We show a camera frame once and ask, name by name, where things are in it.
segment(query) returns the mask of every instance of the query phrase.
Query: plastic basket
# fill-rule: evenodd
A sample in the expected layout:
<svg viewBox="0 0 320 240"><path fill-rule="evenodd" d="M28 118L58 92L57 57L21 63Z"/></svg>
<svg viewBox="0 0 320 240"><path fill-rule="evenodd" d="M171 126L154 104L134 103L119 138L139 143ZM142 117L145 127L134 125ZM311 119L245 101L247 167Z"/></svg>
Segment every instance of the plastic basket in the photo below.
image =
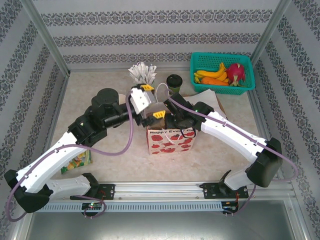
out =
<svg viewBox="0 0 320 240"><path fill-rule="evenodd" d="M198 70L216 72L219 70L220 63L224 63L228 68L231 64L240 63L244 66L245 82L239 81L240 86L217 86L209 84L195 83L194 73ZM232 94L241 95L248 90L255 88L254 70L250 58L244 55L224 54L224 53L209 53L209 52L194 52L191 55L190 61L190 78L196 92L203 92L207 89L215 91L217 94Z"/></svg>

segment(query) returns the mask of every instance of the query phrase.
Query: beige tabletop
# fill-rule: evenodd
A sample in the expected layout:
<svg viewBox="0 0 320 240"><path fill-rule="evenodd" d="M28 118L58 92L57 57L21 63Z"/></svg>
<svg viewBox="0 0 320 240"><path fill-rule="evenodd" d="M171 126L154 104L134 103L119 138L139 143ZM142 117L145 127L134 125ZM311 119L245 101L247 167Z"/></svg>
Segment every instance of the beige tabletop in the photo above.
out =
<svg viewBox="0 0 320 240"><path fill-rule="evenodd" d="M194 95L189 71L158 71L153 85L165 82L170 74L183 79L180 93ZM91 98L103 88L113 88L119 94L126 94L134 86L127 71L124 72L77 72L71 73L63 104L54 131L52 144L57 142L68 126L91 105ZM163 88L159 88L159 101L165 100ZM258 135L254 116L247 94L217 94L226 115L232 123ZM129 123L107 130L108 136L94 148L106 152L118 152L127 144ZM217 181L228 170L244 167L249 162L236 150L219 139L199 132L188 152L149 155L146 130L134 126L133 141L123 155L107 157L92 153L93 163L72 169L54 178L73 178L82 173L92 173L99 182L167 182L167 181Z"/></svg>

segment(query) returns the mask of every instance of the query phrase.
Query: wall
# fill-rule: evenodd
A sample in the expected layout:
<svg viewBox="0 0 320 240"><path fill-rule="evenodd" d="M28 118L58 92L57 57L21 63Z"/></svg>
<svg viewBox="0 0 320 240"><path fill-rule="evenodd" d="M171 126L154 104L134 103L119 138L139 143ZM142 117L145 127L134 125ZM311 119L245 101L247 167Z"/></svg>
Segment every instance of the wall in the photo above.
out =
<svg viewBox="0 0 320 240"><path fill-rule="evenodd" d="M319 6L293 0L254 69L268 130L299 169L293 184L311 239L320 239Z"/></svg>
<svg viewBox="0 0 320 240"><path fill-rule="evenodd" d="M137 61L188 67L192 52L250 55L279 0L36 0L71 70Z"/></svg>
<svg viewBox="0 0 320 240"><path fill-rule="evenodd" d="M0 240L10 234L9 169L33 162L47 143L64 76L18 0L0 2ZM11 212L17 208L12 203Z"/></svg>

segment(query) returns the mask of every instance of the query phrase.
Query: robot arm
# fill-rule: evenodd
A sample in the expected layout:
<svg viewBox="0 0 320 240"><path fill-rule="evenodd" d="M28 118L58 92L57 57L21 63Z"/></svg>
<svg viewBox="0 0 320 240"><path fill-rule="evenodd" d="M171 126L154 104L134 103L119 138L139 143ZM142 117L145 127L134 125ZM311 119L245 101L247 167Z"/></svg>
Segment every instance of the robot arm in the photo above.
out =
<svg viewBox="0 0 320 240"><path fill-rule="evenodd" d="M178 93L172 95L171 98L188 109L220 120L220 122L227 123L238 131L236 132L226 127L226 124L217 123L211 119L192 114L176 106L169 99L164 102L173 114L174 124L177 128L186 129L193 127L198 131L210 134L236 149L248 160L248 165L243 169L234 172L230 170L223 175L219 182L219 190L221 193L228 196L231 191L235 191L249 184L256 184L263 188L269 186L282 164L282 159L261 146L258 146L257 143L281 153L281 144L277 139L272 138L270 141L267 141L264 138L252 135L223 118L218 112L214 111L212 107L203 102L197 102L192 106ZM248 140L242 134L250 136L255 142Z"/></svg>
<svg viewBox="0 0 320 240"><path fill-rule="evenodd" d="M139 84L131 89L129 105L133 119L137 125L148 126L161 117L160 113L144 118L143 112L155 102L149 85ZM57 148L77 144L92 147L95 143L107 136L108 128L116 128L129 120L126 104L119 105L119 95L111 88L105 88L92 98L91 106L83 115L78 117L65 132L60 140L42 156L25 168L9 170L4 177L11 188L21 180L26 172L44 155ZM51 177L65 166L71 159L85 152L80 147L68 147L45 158L21 183L14 193L17 202L27 213L41 209L50 200L61 199L74 195L94 197L99 190L99 183L91 173L69 179L55 180Z"/></svg>
<svg viewBox="0 0 320 240"><path fill-rule="evenodd" d="M165 112L155 112L153 116L143 117L142 112L150 104L155 102L152 95L152 87L149 85L137 85L131 89L129 105L132 117L137 125L149 126L163 118ZM214 119L227 122L236 128L242 134L251 136L256 140L255 143L261 143L277 152L281 152L280 142L274 138L266 141L263 138L253 136L240 127L224 119L214 109L203 102L198 102L192 106L184 98L175 93L172 97L176 102L182 104L188 109L202 113ZM129 112L125 104L119 105L118 93L110 88L99 91L91 101L91 106L83 115L78 117L74 123L68 127L68 131L62 138L46 153L56 150L63 145L77 144L87 147L107 136L108 128L116 128L129 120ZM228 171L219 182L219 191L224 196L230 196L232 190L237 190L248 184L256 184L261 187L268 187L271 180L282 164L273 153L266 151L261 146L252 143L241 134L231 130L223 124L189 113L186 110L174 105L169 99L164 102L174 116L174 124L179 129L193 127L198 131L210 134L241 153L249 162L248 166L235 172ZM99 191L99 183L91 173L84 173L81 176L69 179L54 180L51 177L65 166L72 158L83 153L85 149L80 147L68 147L56 151L44 159L21 183L14 196L27 213L33 213L44 207L50 200L70 197L74 195L94 198ZM14 171L9 170L4 177L8 185L13 189L19 180L26 175L26 172L41 158L39 157L25 168Z"/></svg>

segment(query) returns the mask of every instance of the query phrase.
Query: dragon fruit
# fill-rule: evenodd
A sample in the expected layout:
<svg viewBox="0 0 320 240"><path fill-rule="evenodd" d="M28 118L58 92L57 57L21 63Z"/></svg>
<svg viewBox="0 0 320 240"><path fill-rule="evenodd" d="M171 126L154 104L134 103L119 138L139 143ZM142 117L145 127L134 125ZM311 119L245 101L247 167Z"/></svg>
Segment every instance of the dragon fruit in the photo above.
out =
<svg viewBox="0 0 320 240"><path fill-rule="evenodd" d="M231 64L230 67L225 70L229 79L230 86L238 86L239 81L245 81L245 67L240 63Z"/></svg>

